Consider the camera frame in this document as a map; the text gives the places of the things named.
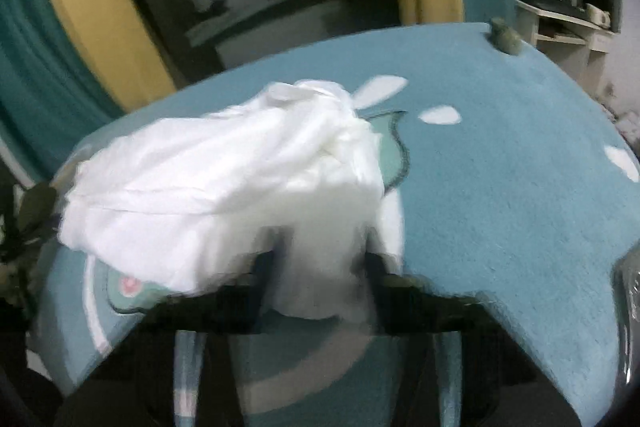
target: wall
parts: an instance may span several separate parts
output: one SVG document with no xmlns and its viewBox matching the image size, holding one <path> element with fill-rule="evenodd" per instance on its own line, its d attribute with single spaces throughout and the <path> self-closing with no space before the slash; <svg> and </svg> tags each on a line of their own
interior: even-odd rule
<svg viewBox="0 0 640 427">
<path fill-rule="evenodd" d="M 607 55 L 604 82 L 611 82 L 611 108 L 618 114 L 640 112 L 640 0 L 622 0 L 622 29 Z"/>
</svg>

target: white shelf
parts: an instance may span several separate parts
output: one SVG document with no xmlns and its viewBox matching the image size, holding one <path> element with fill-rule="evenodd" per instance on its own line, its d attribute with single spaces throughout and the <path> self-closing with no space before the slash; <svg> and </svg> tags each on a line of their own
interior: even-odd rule
<svg viewBox="0 0 640 427">
<path fill-rule="evenodd" d="M 562 42 L 562 44 L 578 44 L 580 46 L 585 46 L 587 41 L 581 39 L 580 37 L 570 37 L 569 35 L 556 35 L 555 37 L 547 37 L 546 35 L 536 34 L 537 41 L 546 41 L 546 42 Z"/>
<path fill-rule="evenodd" d="M 573 24 L 577 24 L 578 26 L 585 26 L 586 28 L 591 28 L 592 30 L 598 30 L 604 33 L 614 35 L 613 32 L 606 30 L 604 28 L 600 28 L 600 26 L 596 26 L 595 24 L 589 21 L 577 19 L 576 17 L 569 17 L 568 15 L 563 15 L 561 13 L 548 12 L 546 10 L 541 10 L 540 8 L 536 8 L 535 6 L 532 6 L 531 4 L 527 4 L 521 0 L 516 0 L 516 6 L 528 12 L 535 13 L 538 17 L 544 17 L 546 19 L 555 19 L 557 21 L 571 22 Z"/>
</svg>

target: small green figurine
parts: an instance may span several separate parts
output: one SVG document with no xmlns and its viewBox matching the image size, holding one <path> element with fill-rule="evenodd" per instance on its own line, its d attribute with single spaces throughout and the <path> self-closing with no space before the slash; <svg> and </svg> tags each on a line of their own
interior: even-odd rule
<svg viewBox="0 0 640 427">
<path fill-rule="evenodd" d="M 522 38 L 517 31 L 510 28 L 500 17 L 492 18 L 490 25 L 489 42 L 494 48 L 508 55 L 519 55 L 522 51 Z"/>
</svg>

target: green leaf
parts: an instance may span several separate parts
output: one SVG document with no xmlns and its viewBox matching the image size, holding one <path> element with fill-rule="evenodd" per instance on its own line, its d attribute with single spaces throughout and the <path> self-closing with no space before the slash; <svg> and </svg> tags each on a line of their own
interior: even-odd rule
<svg viewBox="0 0 640 427">
<path fill-rule="evenodd" d="M 51 215 L 58 192 L 46 183 L 38 183 L 24 193 L 18 211 L 18 230 L 28 232 Z"/>
</svg>

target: white cloth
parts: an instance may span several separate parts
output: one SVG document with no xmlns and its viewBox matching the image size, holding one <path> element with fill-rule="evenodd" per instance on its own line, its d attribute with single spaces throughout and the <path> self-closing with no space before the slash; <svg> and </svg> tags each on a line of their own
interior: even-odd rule
<svg viewBox="0 0 640 427">
<path fill-rule="evenodd" d="M 378 139 L 338 84 L 271 84 L 204 118 L 158 120 L 79 164 L 59 238 L 196 293 L 269 250 L 269 230 L 286 229 L 274 308 L 350 318 L 364 301 L 353 260 L 384 193 Z"/>
</svg>

